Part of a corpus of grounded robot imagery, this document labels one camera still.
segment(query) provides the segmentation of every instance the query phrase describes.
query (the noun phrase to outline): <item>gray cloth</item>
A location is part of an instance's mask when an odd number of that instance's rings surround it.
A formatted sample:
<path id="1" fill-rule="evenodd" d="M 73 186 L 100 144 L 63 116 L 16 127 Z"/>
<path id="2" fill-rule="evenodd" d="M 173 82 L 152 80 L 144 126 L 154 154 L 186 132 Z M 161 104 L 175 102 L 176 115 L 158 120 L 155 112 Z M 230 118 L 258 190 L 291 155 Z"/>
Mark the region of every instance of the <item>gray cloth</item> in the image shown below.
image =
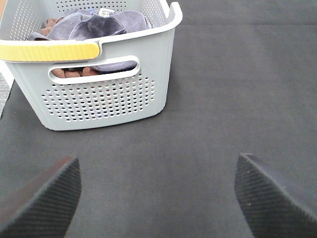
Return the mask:
<path id="1" fill-rule="evenodd" d="M 71 10 L 66 12 L 65 18 L 58 22 L 48 34 L 44 36 L 34 32 L 29 40 L 77 40 L 83 41 L 92 38 L 120 35 L 142 31 L 151 28 L 146 17 L 137 11 L 123 11 L 110 13 L 109 17 L 98 15 L 98 11 Z M 92 66 L 99 73 L 114 73 L 131 70 L 136 67 L 136 62 L 127 61 L 106 65 Z"/>

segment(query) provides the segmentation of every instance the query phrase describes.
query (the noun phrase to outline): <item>dark gray mat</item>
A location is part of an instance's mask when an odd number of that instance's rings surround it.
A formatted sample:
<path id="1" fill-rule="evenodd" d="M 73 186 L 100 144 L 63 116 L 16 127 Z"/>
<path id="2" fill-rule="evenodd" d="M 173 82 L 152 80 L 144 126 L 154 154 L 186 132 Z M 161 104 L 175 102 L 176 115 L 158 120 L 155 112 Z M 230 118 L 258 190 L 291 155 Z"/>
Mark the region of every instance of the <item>dark gray mat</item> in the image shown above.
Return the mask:
<path id="1" fill-rule="evenodd" d="M 304 25 L 315 3 L 270 1 L 265 18 L 244 2 L 181 1 L 167 104 L 153 118 L 54 132 L 15 84 L 0 121 L 0 197 L 78 155 L 83 193 L 67 237 L 251 238 L 233 189 L 240 152 L 317 192 L 317 27 Z"/>

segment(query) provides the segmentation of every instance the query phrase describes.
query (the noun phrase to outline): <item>black carpet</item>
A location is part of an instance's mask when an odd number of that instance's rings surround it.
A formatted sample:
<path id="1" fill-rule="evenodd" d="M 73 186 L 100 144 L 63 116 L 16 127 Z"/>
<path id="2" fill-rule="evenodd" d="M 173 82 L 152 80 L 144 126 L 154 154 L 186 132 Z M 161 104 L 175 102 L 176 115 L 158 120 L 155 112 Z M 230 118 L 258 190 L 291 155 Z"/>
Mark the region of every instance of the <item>black carpet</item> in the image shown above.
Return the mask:
<path id="1" fill-rule="evenodd" d="M 14 84 L 0 121 L 0 198 L 76 155 L 83 191 L 68 238 L 251 238 L 233 188 L 240 152 L 317 192 L 316 1 L 180 3 L 155 117 L 54 132 Z"/>

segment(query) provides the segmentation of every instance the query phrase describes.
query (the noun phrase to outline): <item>folded towel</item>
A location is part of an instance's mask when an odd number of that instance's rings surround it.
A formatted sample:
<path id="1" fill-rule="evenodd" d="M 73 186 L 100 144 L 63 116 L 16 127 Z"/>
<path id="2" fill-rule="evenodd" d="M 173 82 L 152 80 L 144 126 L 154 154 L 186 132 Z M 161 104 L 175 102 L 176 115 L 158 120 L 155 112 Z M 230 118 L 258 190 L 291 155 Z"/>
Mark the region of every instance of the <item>folded towel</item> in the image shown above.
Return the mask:
<path id="1" fill-rule="evenodd" d="M 28 40 L 77 40 L 83 41 L 104 36 L 142 31 L 152 26 L 146 17 L 137 11 L 110 12 L 108 9 L 86 11 L 70 10 L 60 19 L 49 18 L 40 33 L 32 33 Z M 132 70 L 134 61 L 92 66 L 92 75 Z"/>

